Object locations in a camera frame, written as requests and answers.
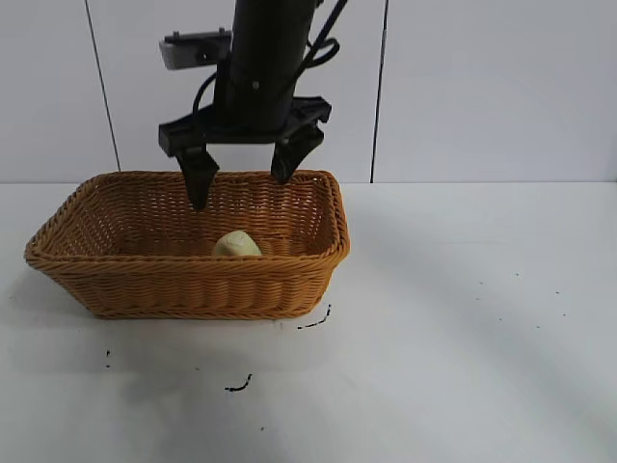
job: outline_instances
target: black cable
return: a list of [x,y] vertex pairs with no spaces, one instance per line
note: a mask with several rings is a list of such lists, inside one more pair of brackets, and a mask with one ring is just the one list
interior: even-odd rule
[[197,117],[197,113],[200,111],[200,103],[201,103],[201,98],[203,97],[203,94],[205,93],[206,89],[210,86],[210,84],[212,82],[214,82],[216,80],[216,71],[210,75],[207,79],[205,79],[203,81],[203,83],[200,86],[200,89],[197,90],[197,94],[195,95],[195,99],[193,100],[193,118]]
[[304,71],[307,68],[310,68],[310,64],[312,63],[313,59],[315,58],[315,55],[317,54],[317,52],[325,46],[325,42],[328,39],[328,34],[330,34],[330,32],[332,31],[332,28],[335,26],[335,23],[338,20],[338,17],[342,13],[342,11],[345,8],[345,6],[347,5],[347,2],[348,2],[348,0],[338,0],[336,2],[336,5],[332,9],[332,12],[330,13],[330,16],[328,16],[328,19],[326,20],[326,23],[324,24],[324,27],[321,28],[321,31],[319,32],[319,35],[317,36],[317,39],[315,39],[315,43],[310,48],[310,50],[307,53],[307,56],[305,56],[305,59],[302,60],[302,63],[298,66],[298,69],[296,69],[296,71],[294,72],[294,74],[291,77],[291,79],[289,79],[289,81],[282,87],[280,95],[284,95],[284,93],[287,90],[289,90],[289,88],[291,86],[293,86],[298,81],[298,79],[304,73]]
[[310,63],[308,63],[307,68],[317,68],[318,66],[325,65],[330,60],[332,60],[333,57],[336,56],[336,54],[340,51],[340,43],[338,43],[338,40],[333,37],[326,39],[323,45],[320,47],[320,49],[324,49],[328,47],[330,47],[330,50],[328,50],[326,53],[324,53],[320,57],[314,58],[313,60],[311,60]]

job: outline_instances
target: white wall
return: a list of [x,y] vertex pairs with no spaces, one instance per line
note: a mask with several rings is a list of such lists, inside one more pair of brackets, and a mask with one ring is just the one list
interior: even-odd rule
[[[103,78],[125,170],[176,170],[158,147],[158,124],[184,116],[212,68],[168,71],[158,41],[173,30],[230,27],[231,0],[90,0]],[[313,22],[321,27],[327,0]],[[303,164],[341,181],[368,181],[377,93],[383,0],[350,2],[333,35],[341,52],[303,76],[296,95],[322,95],[334,106],[326,141]],[[224,170],[269,170],[273,147],[212,147]]]
[[82,1],[3,2],[0,56],[0,181],[116,169]]
[[614,0],[390,0],[376,181],[614,180]]

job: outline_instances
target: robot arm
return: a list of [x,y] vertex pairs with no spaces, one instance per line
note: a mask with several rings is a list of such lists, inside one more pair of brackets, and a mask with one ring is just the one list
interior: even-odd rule
[[[208,144],[274,144],[271,173],[287,183],[323,142],[317,124],[328,121],[331,105],[320,96],[294,96],[302,73],[327,63],[339,50],[328,35],[347,0],[337,1],[315,43],[309,42],[313,14],[322,2],[236,0],[232,32],[174,32],[160,42],[168,69],[217,67],[201,85],[191,114],[159,125],[159,145],[177,159],[194,209],[205,207],[219,170]],[[213,102],[200,109],[213,82]]]

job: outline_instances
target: wicker basket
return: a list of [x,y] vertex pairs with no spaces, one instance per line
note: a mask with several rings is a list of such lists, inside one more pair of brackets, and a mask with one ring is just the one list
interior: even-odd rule
[[[212,257],[234,230],[263,256]],[[300,171],[218,174],[205,210],[180,173],[114,173],[83,183],[26,247],[30,265],[104,318],[285,318],[320,301],[349,253],[338,184]]]

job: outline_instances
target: black scuff mark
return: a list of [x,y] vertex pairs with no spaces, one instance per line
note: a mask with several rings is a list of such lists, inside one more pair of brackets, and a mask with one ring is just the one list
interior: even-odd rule
[[326,315],[323,317],[322,320],[317,321],[315,323],[311,323],[310,325],[306,325],[306,326],[299,326],[298,329],[299,330],[304,330],[305,328],[313,328],[317,325],[321,325],[322,323],[325,323],[326,320],[328,319],[328,317],[330,316],[330,311],[332,310],[332,304],[328,304],[328,311],[326,312]]
[[251,378],[253,378],[253,375],[249,374],[249,376],[247,377],[247,381],[244,383],[243,386],[240,386],[239,388],[225,388],[225,390],[229,393],[239,393],[240,391],[244,391],[249,386]]

